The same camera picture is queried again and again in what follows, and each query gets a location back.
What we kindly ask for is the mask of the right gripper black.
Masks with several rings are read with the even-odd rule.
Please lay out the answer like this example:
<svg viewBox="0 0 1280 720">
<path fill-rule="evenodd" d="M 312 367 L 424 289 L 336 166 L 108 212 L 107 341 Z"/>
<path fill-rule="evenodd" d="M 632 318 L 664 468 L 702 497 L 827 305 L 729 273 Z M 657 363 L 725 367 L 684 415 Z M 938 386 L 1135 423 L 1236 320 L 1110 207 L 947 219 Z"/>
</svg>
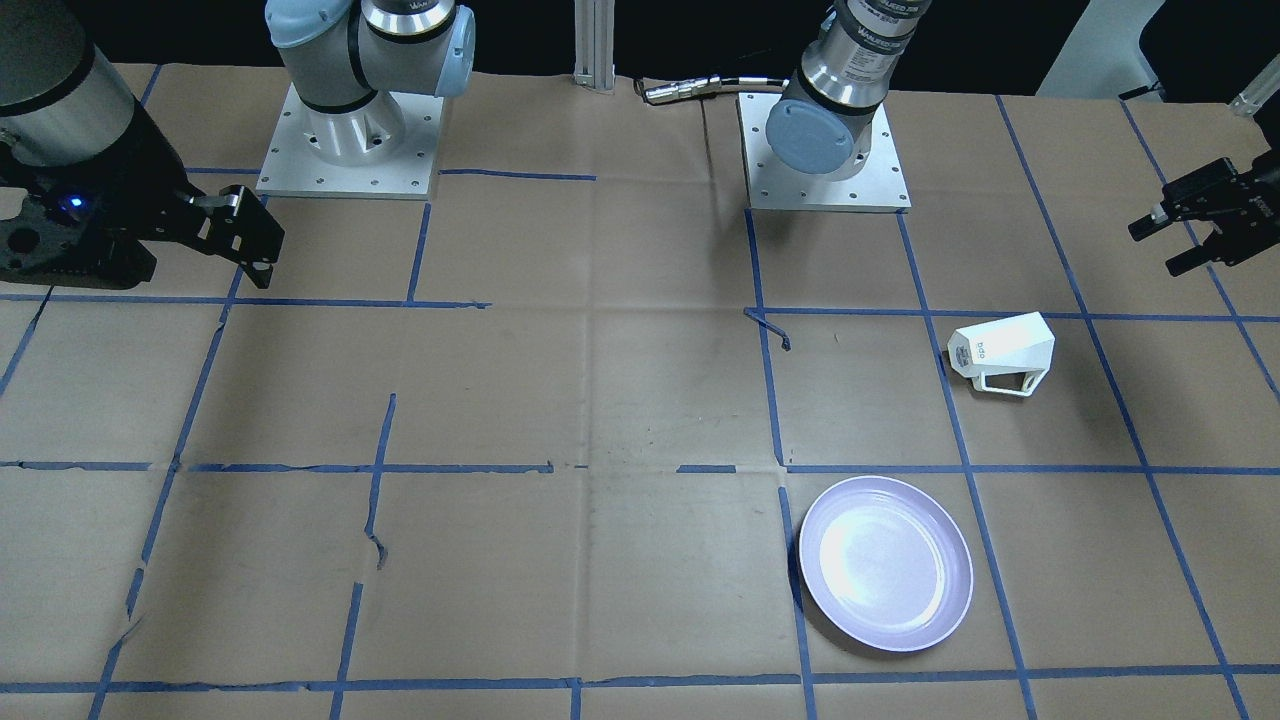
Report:
<svg viewBox="0 0 1280 720">
<path fill-rule="evenodd" d="M 1 278 L 18 284 L 142 284 L 150 242 L 178 243 L 270 287 L 285 232 L 243 184 L 207 193 L 184 170 L 106 176 L 3 173 L 24 197 L 3 219 Z"/>
</svg>

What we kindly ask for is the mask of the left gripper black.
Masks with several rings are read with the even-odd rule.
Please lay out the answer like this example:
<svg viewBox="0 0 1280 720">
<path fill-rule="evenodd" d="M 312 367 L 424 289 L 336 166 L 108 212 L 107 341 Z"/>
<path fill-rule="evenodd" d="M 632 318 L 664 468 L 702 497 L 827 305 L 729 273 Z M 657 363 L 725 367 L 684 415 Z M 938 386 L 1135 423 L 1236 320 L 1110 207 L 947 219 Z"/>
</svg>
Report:
<svg viewBox="0 0 1280 720">
<path fill-rule="evenodd" d="M 1130 223 L 1128 232 L 1140 242 L 1175 220 L 1208 222 L 1213 232 L 1165 261 L 1171 277 L 1213 263 L 1235 266 L 1277 245 L 1279 151 L 1258 155 L 1248 172 L 1220 158 L 1165 184 L 1162 202 Z"/>
</svg>

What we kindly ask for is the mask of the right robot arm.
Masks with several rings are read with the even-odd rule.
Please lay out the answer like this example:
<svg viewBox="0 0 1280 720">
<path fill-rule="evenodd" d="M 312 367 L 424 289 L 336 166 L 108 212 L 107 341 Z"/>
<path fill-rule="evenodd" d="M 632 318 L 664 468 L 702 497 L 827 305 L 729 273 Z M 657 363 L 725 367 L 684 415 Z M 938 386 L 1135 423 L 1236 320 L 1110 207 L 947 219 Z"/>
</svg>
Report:
<svg viewBox="0 0 1280 720">
<path fill-rule="evenodd" d="M 1 5 L 1 277 L 131 290 L 156 268 L 147 242 L 179 243 L 269 287 L 284 231 L 251 190 L 195 187 L 115 67 L 60 1 Z"/>
</svg>

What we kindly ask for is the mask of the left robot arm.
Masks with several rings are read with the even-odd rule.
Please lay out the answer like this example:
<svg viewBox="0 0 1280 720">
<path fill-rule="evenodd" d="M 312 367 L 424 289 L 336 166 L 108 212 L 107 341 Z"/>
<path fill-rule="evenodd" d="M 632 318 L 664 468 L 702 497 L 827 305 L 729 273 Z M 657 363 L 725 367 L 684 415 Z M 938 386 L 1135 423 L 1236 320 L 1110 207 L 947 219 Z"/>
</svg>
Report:
<svg viewBox="0 0 1280 720">
<path fill-rule="evenodd" d="M 852 164 L 870 141 L 900 56 L 928 1 L 835 1 L 765 122 L 765 141 L 791 170 L 826 179 Z M 1128 227 L 1134 241 L 1185 220 L 1213 229 L 1169 259 L 1174 277 L 1208 263 L 1235 266 L 1277 245 L 1277 150 L 1240 172 L 1220 158 L 1162 187 L 1162 199 Z"/>
</svg>

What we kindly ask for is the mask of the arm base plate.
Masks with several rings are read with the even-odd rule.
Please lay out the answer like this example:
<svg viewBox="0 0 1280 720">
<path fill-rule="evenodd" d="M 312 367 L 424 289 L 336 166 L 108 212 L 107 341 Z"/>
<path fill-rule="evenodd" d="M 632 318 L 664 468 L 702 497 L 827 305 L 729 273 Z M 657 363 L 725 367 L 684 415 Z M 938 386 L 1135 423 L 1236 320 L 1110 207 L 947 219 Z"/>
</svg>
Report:
<svg viewBox="0 0 1280 720">
<path fill-rule="evenodd" d="M 740 94 L 753 209 L 906 211 L 913 201 L 884 108 L 854 133 L 835 114 L 778 94 Z"/>
<path fill-rule="evenodd" d="M 445 100 L 379 92 L 353 111 L 320 113 L 289 88 L 257 193 L 425 201 L 433 192 Z"/>
</svg>

